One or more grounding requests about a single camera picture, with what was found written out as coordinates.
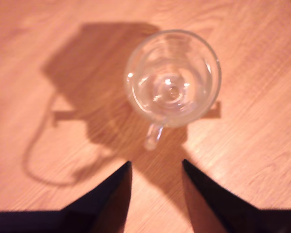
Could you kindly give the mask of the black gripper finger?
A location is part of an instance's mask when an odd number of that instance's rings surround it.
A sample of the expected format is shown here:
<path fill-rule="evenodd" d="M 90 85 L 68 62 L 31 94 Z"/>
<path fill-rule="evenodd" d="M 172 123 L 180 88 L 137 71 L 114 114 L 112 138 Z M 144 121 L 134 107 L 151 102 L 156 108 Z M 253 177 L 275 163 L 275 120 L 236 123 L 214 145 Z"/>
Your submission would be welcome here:
<path fill-rule="evenodd" d="M 183 171 L 229 233 L 247 233 L 252 229 L 251 220 L 258 211 L 256 207 L 220 186 L 186 159 L 183 160 Z"/>
<path fill-rule="evenodd" d="M 122 233 L 129 210 L 132 164 L 127 161 L 63 211 L 64 233 Z"/>

